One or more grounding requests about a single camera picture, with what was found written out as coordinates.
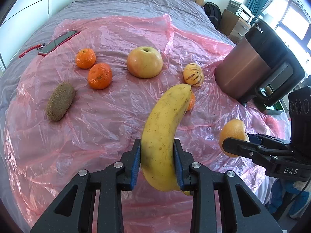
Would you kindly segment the blue white gloved right hand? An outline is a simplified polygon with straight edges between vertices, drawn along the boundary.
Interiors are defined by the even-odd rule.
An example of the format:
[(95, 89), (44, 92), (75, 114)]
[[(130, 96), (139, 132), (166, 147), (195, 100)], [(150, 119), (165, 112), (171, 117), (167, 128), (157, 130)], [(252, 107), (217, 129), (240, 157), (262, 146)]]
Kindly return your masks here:
[(265, 207), (271, 214), (280, 210), (281, 214), (289, 207), (288, 216), (299, 219), (310, 203), (310, 180), (295, 182), (277, 179), (271, 188), (271, 196)]

